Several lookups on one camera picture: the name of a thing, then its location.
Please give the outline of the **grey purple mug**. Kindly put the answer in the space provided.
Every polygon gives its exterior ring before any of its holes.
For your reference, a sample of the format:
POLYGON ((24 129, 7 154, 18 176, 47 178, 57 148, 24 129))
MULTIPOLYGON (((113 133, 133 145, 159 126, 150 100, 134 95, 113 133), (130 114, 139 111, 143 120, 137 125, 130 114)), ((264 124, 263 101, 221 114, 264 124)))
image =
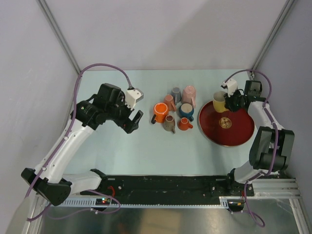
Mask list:
POLYGON ((173 96, 174 98, 174 103, 175 104, 178 104, 181 99, 182 99, 182 94, 181 94, 181 90, 180 88, 178 87, 174 87, 172 90, 171 90, 171 95, 173 96))

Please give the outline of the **pink mug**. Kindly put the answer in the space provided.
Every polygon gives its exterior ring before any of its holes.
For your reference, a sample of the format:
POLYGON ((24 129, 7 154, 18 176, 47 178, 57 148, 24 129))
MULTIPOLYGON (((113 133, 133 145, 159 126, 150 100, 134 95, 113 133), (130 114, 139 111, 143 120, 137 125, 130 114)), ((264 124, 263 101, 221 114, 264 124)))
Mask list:
POLYGON ((181 103, 188 103, 192 105, 193 108, 196 107, 196 89, 194 86, 188 85, 184 88, 182 92, 181 103))

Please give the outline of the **large orange mug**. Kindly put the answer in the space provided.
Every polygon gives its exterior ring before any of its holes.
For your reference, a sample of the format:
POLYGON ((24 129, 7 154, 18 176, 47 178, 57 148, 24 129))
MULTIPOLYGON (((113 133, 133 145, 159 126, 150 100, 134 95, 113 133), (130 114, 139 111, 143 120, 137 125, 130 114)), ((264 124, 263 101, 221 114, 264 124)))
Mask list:
POLYGON ((159 102, 154 105, 153 112, 151 123, 164 123, 165 118, 169 113, 169 107, 167 104, 159 102))

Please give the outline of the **brown grey mug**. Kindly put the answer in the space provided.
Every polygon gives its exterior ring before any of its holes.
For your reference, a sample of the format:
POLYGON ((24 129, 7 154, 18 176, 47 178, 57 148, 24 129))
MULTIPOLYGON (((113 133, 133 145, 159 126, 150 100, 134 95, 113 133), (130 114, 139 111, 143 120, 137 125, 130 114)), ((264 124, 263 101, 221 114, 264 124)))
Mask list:
POLYGON ((175 130, 176 122, 175 122, 175 118, 172 115, 166 116, 165 121, 163 123, 163 128, 167 132, 172 132, 173 134, 176 133, 176 130, 175 130))

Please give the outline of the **blue mug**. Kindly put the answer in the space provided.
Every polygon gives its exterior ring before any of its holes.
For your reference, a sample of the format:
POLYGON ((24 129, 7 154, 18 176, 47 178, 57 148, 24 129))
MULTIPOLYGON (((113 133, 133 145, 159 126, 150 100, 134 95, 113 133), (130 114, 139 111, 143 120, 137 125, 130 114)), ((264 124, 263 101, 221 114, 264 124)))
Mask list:
POLYGON ((193 114, 194 114, 194 108, 191 104, 189 103, 184 103, 182 104, 179 109, 179 116, 181 118, 187 118, 190 122, 194 120, 193 114))

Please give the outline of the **right aluminium frame post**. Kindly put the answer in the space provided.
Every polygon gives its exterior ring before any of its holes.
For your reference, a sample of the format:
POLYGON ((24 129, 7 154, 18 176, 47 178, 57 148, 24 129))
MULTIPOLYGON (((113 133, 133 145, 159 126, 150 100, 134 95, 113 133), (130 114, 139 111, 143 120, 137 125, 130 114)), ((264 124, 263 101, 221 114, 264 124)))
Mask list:
POLYGON ((293 8, 297 4, 297 0, 287 0, 279 13, 272 29, 270 30, 263 46, 261 47, 254 63, 251 66, 252 70, 257 70, 261 65, 261 62, 265 58, 266 54, 268 53, 270 47, 272 46, 273 42, 277 38, 279 32, 281 31, 283 25, 286 23, 287 18, 291 14, 293 8))

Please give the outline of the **yellow mug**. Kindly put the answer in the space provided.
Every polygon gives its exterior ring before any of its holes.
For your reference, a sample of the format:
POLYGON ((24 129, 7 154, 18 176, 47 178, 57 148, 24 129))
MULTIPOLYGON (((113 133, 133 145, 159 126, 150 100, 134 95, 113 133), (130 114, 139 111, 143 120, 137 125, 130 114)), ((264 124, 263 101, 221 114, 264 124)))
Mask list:
POLYGON ((229 109, 225 107, 224 96, 226 94, 227 93, 224 91, 218 91, 213 94, 213 107, 217 113, 223 113, 223 112, 229 111, 229 109))

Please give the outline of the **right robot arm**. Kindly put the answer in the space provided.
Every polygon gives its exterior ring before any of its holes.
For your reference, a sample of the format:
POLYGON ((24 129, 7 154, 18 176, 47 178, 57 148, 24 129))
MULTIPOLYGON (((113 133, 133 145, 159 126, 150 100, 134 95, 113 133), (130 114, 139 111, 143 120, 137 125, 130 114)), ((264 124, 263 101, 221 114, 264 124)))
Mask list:
POLYGON ((223 95, 225 107, 231 112, 245 110, 257 128, 249 161, 234 169, 234 178, 225 183, 226 192, 237 195, 242 191, 243 183, 251 183, 256 178, 288 167, 294 132, 286 130, 273 116, 267 99, 261 96, 260 81, 248 80, 244 90, 240 90, 236 80, 230 78, 221 87, 226 90, 223 95))

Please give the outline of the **red round tray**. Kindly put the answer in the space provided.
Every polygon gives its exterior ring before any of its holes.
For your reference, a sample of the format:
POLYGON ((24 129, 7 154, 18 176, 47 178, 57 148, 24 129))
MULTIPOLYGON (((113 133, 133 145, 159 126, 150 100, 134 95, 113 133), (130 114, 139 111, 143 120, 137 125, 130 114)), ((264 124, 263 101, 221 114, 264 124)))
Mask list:
POLYGON ((201 108, 198 120, 203 134, 218 145, 239 146, 254 134, 254 121, 245 110, 218 113, 212 101, 201 108))

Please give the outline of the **aluminium frame post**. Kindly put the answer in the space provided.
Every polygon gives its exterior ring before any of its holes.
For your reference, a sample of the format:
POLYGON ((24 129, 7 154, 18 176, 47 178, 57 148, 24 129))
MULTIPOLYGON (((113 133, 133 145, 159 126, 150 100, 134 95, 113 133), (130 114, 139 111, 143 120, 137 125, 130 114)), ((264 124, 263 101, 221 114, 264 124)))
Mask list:
POLYGON ((72 68, 74 69, 74 71, 76 72, 76 74, 78 75, 81 72, 81 69, 78 65, 78 62, 66 40, 66 38, 64 37, 61 28, 59 27, 59 24, 57 23, 54 14, 52 13, 49 5, 47 4, 46 0, 36 0, 39 8, 41 9, 44 17, 46 18, 50 28, 52 29, 56 39, 58 40, 63 52, 65 53, 67 59, 69 60, 72 68))
POLYGON ((254 63, 251 66, 252 70, 257 70, 261 65, 261 62, 265 58, 266 54, 268 53, 270 47, 272 46, 273 42, 277 38, 279 32, 281 31, 283 25, 286 23, 287 18, 291 14, 293 8, 297 4, 297 0, 287 0, 279 13, 272 29, 270 30, 263 46, 261 47, 254 63))

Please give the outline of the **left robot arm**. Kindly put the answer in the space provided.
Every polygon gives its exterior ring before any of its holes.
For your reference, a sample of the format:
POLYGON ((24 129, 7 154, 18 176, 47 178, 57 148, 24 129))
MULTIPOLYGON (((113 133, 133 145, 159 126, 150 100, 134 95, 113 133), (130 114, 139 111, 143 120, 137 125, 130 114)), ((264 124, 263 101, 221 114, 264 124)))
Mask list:
POLYGON ((113 121, 130 134, 138 129, 143 116, 138 111, 129 116, 144 94, 137 88, 123 92, 119 87, 105 83, 97 94, 76 104, 71 117, 48 155, 33 169, 25 168, 21 176, 53 206, 62 204, 68 196, 87 190, 104 194, 108 190, 107 176, 98 169, 82 174, 64 174, 64 171, 83 142, 106 121, 113 121))

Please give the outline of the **salmon mug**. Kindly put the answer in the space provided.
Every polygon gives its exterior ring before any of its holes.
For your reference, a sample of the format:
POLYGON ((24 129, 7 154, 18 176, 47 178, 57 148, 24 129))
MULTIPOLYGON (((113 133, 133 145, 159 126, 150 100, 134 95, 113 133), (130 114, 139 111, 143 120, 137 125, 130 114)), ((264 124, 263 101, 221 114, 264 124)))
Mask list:
POLYGON ((166 95, 163 102, 168 106, 169 111, 176 112, 176 105, 172 95, 166 95))

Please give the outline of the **left aluminium frame post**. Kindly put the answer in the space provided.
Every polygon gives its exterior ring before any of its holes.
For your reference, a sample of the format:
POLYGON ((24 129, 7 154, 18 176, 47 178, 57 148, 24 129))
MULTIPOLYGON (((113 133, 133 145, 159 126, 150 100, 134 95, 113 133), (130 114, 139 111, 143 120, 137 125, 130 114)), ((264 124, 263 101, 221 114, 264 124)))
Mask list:
POLYGON ((63 52, 65 53, 67 59, 69 60, 72 68, 74 69, 74 71, 76 72, 76 74, 78 75, 81 72, 81 69, 78 65, 78 62, 66 40, 66 38, 64 37, 61 28, 59 27, 59 24, 57 23, 54 14, 52 13, 49 5, 47 4, 46 0, 36 0, 39 8, 41 9, 44 17, 46 18, 50 28, 52 29, 56 39, 58 40, 63 52))

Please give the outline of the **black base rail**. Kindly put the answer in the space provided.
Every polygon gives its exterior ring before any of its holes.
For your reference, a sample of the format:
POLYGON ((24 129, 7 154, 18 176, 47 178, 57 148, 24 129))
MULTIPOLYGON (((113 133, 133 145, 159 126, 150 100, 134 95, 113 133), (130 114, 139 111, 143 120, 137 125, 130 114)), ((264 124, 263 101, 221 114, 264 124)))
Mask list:
POLYGON ((114 197, 122 205, 216 205, 220 196, 254 196, 227 175, 108 175, 97 192, 114 197))

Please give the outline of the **small orange mug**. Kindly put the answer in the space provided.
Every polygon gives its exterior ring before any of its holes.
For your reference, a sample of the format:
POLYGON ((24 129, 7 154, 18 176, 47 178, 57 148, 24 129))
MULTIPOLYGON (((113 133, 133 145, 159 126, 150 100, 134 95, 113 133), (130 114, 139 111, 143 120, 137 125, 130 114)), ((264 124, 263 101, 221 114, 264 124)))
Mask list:
POLYGON ((190 123, 190 121, 186 117, 181 118, 177 126, 182 131, 187 131, 193 128, 193 125, 190 123))

